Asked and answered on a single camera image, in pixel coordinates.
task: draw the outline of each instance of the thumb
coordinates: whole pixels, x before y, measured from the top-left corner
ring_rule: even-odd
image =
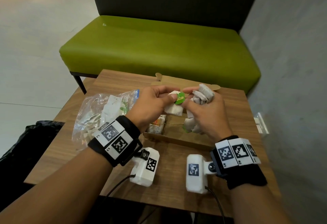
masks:
[[[161,98],[161,100],[163,101],[163,105],[166,107],[174,102],[176,102],[177,100],[177,94],[168,94],[165,97]]]
[[[182,103],[182,107],[186,108],[187,110],[191,111],[191,113],[195,116],[197,115],[197,113],[201,110],[201,105],[193,102],[190,99],[186,99],[183,103]]]

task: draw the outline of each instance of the wooden table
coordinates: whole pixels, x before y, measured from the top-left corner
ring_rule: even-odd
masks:
[[[154,80],[156,80],[155,77],[103,70],[93,82],[93,85],[88,87],[86,97],[97,93],[120,94],[138,88],[141,89],[149,86]],[[275,197],[280,199],[281,194],[276,178],[269,166],[268,157],[244,91],[221,88],[219,93],[225,99],[228,119],[234,134],[250,140],[262,162],[260,167],[267,178],[269,188]],[[80,93],[78,94],[80,97],[75,97],[74,99],[71,97],[65,105],[65,110],[63,109],[63,111],[68,109],[71,115],[26,178],[26,183],[38,184],[77,155],[71,136],[76,115],[84,99],[84,96]],[[186,157],[189,154],[202,154],[207,161],[210,161],[208,152],[171,143],[152,142],[145,139],[142,135],[140,140],[144,147],[152,147],[160,153],[153,184],[151,187],[146,188],[126,181],[111,195],[112,197],[191,212],[220,215],[217,203],[210,194],[190,193],[186,191],[185,186]],[[114,168],[101,195],[106,195],[121,179],[129,175],[132,167],[133,163],[130,161],[124,167],[118,165]],[[226,181],[216,176],[208,176],[208,184],[216,193],[224,214],[232,217],[230,191],[227,188]]]

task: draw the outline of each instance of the black garbage bag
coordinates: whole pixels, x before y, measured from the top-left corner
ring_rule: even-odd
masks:
[[[0,158],[0,211],[30,186],[23,182],[63,127],[63,122],[38,121],[27,126],[18,141]]]

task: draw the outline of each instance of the metal bench leg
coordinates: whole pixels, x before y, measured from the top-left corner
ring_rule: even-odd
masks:
[[[75,78],[77,84],[79,85],[79,87],[81,88],[81,90],[83,91],[84,95],[86,94],[86,89],[85,89],[85,86],[83,84],[83,81],[81,80],[81,77],[80,76],[74,76],[73,77]]]

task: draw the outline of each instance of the hand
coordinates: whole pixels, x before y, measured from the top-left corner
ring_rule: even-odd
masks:
[[[160,117],[166,106],[177,100],[177,94],[169,95],[174,90],[180,91],[179,88],[166,85],[144,88],[126,117],[143,133],[150,123]]]
[[[193,97],[193,90],[198,89],[199,87],[183,89],[183,92],[189,95],[185,102],[182,103],[182,107],[191,111],[202,131],[214,141],[219,141],[233,135],[228,123],[224,99],[221,94],[215,92],[215,97],[211,103],[199,105],[190,100]]]

